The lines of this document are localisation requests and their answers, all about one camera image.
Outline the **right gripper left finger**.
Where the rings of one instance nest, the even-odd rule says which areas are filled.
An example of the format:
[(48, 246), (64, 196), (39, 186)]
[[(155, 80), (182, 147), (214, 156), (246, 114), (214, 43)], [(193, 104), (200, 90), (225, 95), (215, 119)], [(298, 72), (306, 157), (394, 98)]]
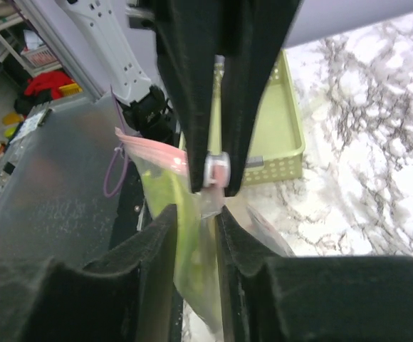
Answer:
[(82, 269), (0, 259), (0, 341), (169, 341), (177, 208)]

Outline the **clear zip top bag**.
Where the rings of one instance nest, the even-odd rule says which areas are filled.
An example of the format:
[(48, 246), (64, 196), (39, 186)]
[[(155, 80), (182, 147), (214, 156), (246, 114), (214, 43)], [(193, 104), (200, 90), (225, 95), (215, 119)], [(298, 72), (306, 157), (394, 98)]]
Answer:
[(214, 218), (227, 208), (239, 225), (273, 252), (293, 255), (278, 231), (242, 197), (224, 198), (225, 164), (218, 162), (212, 186), (193, 193), (188, 180), (186, 152), (145, 138), (115, 134), (136, 164), (147, 207), (157, 217), (169, 204), (177, 207), (177, 251), (174, 285), (192, 310), (216, 337), (222, 335), (219, 275)]

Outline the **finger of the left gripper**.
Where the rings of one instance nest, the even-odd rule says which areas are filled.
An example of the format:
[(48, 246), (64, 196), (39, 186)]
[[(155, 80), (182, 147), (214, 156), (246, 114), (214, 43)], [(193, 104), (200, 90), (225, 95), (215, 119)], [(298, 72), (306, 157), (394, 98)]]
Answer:
[(203, 186), (220, 1), (150, 1), (157, 67), (184, 134), (191, 189)]
[(222, 150), (228, 197), (241, 187), (259, 103), (300, 1), (225, 1), (222, 30)]

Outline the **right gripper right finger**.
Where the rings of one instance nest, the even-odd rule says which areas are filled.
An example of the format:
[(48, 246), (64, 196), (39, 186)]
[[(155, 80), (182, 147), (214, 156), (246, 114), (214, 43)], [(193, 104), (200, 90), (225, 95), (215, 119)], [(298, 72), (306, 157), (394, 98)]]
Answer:
[(412, 256), (280, 256), (216, 218), (226, 341), (413, 341)]

